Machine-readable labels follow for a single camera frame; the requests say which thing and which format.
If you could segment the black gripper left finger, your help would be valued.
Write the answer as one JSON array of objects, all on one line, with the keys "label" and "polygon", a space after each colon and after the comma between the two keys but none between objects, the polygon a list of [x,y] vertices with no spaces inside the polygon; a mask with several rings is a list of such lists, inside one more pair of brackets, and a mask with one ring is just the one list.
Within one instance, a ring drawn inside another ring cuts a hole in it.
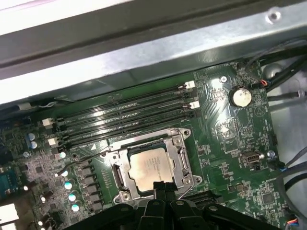
[{"label": "black gripper left finger", "polygon": [[70,230],[163,230],[166,183],[154,182],[154,199],[137,208],[121,203],[69,226]]}]

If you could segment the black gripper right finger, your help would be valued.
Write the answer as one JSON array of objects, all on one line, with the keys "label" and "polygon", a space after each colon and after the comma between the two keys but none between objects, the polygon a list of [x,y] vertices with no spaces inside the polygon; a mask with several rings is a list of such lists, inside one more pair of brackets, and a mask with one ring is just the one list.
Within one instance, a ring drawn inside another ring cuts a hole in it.
[{"label": "black gripper right finger", "polygon": [[180,230],[278,230],[279,228],[231,208],[209,204],[198,210],[187,200],[176,199],[177,186],[166,183],[172,195],[170,207]]}]

